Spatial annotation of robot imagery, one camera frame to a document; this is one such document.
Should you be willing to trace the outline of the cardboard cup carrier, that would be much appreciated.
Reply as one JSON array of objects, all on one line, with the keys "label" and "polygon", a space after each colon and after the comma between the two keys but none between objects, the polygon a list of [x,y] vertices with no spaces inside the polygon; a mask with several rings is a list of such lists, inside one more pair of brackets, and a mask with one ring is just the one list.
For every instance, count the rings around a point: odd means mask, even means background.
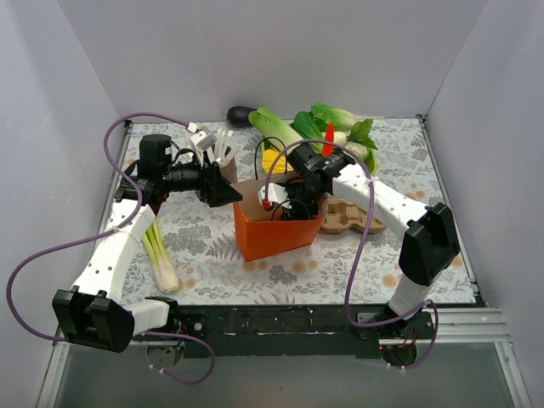
[{"label": "cardboard cup carrier", "polygon": [[321,231],[329,235],[342,234],[348,230],[362,233],[365,230],[367,219],[367,212],[355,204],[342,199],[329,198]]}]

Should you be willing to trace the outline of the orange paper bag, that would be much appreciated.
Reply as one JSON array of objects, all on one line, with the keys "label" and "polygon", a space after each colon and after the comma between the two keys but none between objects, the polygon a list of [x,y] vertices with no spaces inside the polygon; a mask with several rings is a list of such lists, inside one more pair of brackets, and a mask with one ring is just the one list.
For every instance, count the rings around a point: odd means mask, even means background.
[{"label": "orange paper bag", "polygon": [[311,220],[283,220],[282,211],[266,211],[258,200],[265,178],[249,178],[233,185],[243,199],[233,204],[235,239],[245,261],[274,256],[314,242],[326,215],[326,197],[317,201]]}]

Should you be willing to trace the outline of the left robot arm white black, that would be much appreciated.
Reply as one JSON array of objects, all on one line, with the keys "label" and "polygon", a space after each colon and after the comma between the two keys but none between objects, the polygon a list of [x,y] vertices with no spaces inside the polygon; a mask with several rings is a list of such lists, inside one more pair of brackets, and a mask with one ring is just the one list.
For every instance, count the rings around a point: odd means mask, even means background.
[{"label": "left robot arm white black", "polygon": [[173,192],[193,191],[210,207],[221,207],[242,196],[221,173],[235,150],[229,133],[200,130],[190,137],[193,158],[179,163],[171,137],[145,135],[139,159],[124,172],[114,195],[107,229],[85,270],[69,290],[58,290],[52,306],[69,343],[121,353],[132,337],[152,329],[161,339],[175,338],[180,318],[171,312],[176,302],[146,299],[123,306],[122,287],[129,265],[160,205]]}]

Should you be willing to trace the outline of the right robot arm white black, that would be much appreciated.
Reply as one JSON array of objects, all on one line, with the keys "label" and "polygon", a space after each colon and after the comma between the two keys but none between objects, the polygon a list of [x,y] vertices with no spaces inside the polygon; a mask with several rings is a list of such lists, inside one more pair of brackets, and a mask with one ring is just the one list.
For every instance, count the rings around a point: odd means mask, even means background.
[{"label": "right robot arm white black", "polygon": [[461,251],[451,209],[443,202],[434,206],[412,200],[377,181],[364,161],[340,144],[323,156],[308,140],[289,144],[282,152],[303,182],[299,195],[289,198],[309,207],[309,199],[329,193],[365,210],[391,230],[401,242],[399,266],[402,276],[382,313],[369,322],[349,318],[358,329],[386,327],[393,337],[404,337],[416,326],[415,317],[432,300],[428,293]]}]

